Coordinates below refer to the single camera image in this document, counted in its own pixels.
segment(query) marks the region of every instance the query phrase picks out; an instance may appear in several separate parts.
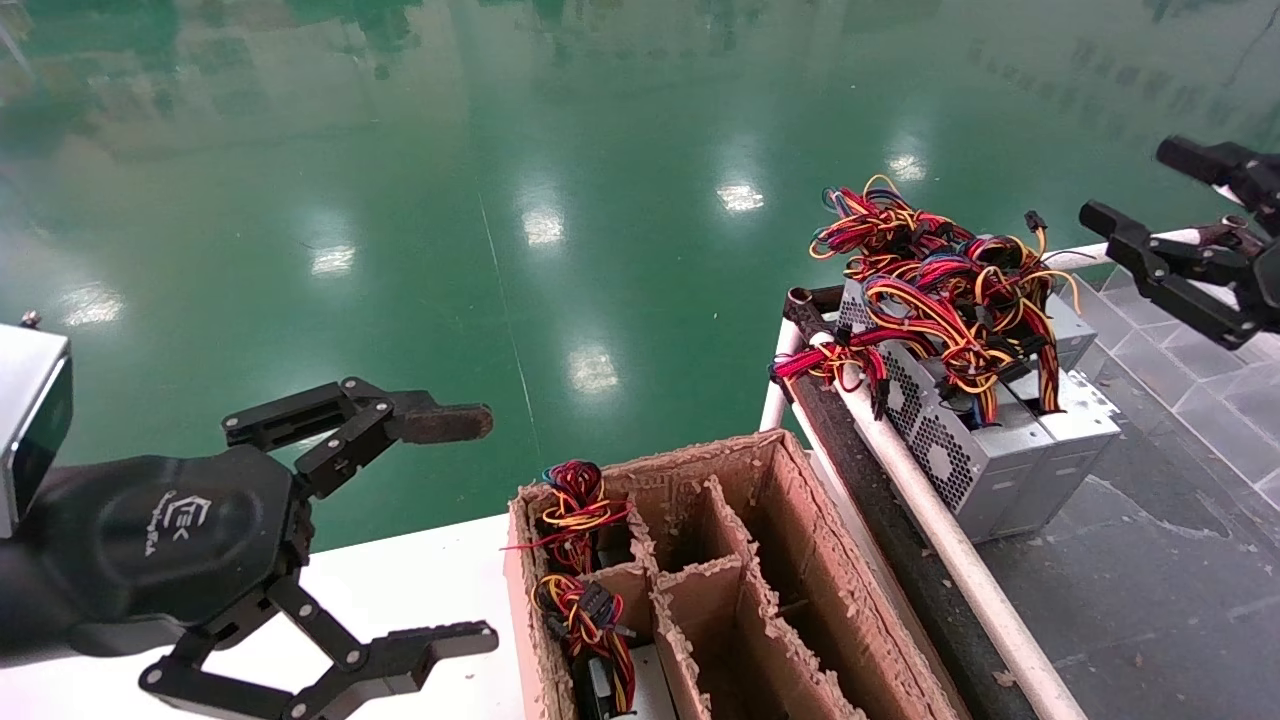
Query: green epoxy floor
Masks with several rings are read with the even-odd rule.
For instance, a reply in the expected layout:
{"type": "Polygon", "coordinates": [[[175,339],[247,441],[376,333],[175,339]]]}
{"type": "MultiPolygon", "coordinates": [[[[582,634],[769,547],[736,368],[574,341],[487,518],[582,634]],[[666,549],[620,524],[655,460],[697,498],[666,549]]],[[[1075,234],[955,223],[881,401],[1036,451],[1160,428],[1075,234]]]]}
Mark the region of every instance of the green epoxy floor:
{"type": "Polygon", "coordinates": [[[0,6],[0,315],[76,348],[67,462],[218,451],[358,374],[484,401],[319,505],[334,547],[495,514],[568,456],[750,432],[826,184],[1056,246],[1149,160],[1280,150],[1275,0],[60,0],[0,6]]]}

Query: ventilation grille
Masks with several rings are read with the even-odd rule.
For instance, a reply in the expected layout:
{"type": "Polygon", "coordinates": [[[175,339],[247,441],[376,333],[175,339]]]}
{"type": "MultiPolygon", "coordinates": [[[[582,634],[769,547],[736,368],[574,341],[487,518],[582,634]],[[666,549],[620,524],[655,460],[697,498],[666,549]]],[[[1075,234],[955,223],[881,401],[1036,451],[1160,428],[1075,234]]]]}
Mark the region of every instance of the ventilation grille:
{"type": "Polygon", "coordinates": [[[854,281],[845,282],[845,293],[840,297],[838,323],[855,333],[874,327],[863,302],[863,286],[854,281]]]}
{"type": "Polygon", "coordinates": [[[906,368],[893,355],[884,356],[884,365],[888,368],[890,382],[890,400],[886,410],[888,421],[897,430],[897,434],[904,438],[911,437],[915,420],[920,416],[920,386],[911,379],[906,368]]]}
{"type": "Polygon", "coordinates": [[[929,475],[933,489],[952,512],[959,510],[969,489],[978,482],[973,475],[973,459],[969,454],[937,415],[924,416],[910,446],[915,461],[929,475]]]}

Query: metal power supply casing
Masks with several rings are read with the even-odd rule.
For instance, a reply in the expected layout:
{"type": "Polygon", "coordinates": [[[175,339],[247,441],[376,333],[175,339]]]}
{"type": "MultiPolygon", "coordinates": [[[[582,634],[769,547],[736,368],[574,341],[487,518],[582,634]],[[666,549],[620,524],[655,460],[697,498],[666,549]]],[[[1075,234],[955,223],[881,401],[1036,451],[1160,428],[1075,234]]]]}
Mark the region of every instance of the metal power supply casing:
{"type": "MultiPolygon", "coordinates": [[[[1020,401],[1038,405],[1039,380],[1034,373],[1007,387],[1020,401]]],[[[1061,413],[1037,418],[1053,445],[1032,471],[1034,482],[1001,519],[1000,525],[1009,533],[1037,530],[1052,520],[1102,451],[1120,436],[1120,427],[1111,420],[1119,410],[1080,373],[1059,373],[1057,401],[1061,413]]]]}
{"type": "Polygon", "coordinates": [[[996,386],[1000,424],[970,430],[934,388],[943,377],[937,360],[916,361],[897,342],[881,352],[890,375],[886,416],[960,528],[974,542],[1018,532],[1002,519],[1036,483],[1052,445],[1044,428],[996,386]]]}

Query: white table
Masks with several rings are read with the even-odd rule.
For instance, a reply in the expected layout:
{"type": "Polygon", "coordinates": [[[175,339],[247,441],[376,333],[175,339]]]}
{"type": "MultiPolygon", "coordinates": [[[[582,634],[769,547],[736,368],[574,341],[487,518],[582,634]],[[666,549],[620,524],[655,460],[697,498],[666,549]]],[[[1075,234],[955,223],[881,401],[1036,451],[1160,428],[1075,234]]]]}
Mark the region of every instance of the white table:
{"type": "MultiPolygon", "coordinates": [[[[524,720],[511,605],[502,574],[507,516],[495,515],[312,556],[302,587],[362,642],[392,630],[486,620],[498,650],[445,660],[422,692],[375,700],[356,720],[466,717],[524,720]],[[452,594],[440,592],[452,580],[452,594]]],[[[10,589],[0,592],[12,592],[10,589]]],[[[138,689],[138,675],[168,648],[132,657],[73,657],[0,671],[0,717],[191,720],[138,689]]],[[[329,666],[284,616],[205,664],[211,673],[297,692],[329,666]]]]}

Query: black wire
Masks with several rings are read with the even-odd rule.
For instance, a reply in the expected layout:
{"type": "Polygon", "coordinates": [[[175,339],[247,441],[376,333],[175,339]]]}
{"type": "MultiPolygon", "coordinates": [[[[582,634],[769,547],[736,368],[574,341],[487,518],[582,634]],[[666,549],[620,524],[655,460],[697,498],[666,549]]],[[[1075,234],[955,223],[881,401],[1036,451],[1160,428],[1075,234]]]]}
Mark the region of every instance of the black wire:
{"type": "Polygon", "coordinates": [[[1050,252],[1048,255],[1041,258],[1039,261],[1041,263],[1047,263],[1050,258],[1055,258],[1057,255],[1062,255],[1064,252],[1068,252],[1070,255],[1079,255],[1080,258],[1088,258],[1091,260],[1094,259],[1093,255],[1089,255],[1088,252],[1080,252],[1079,250],[1055,250],[1053,252],[1050,252]]]}

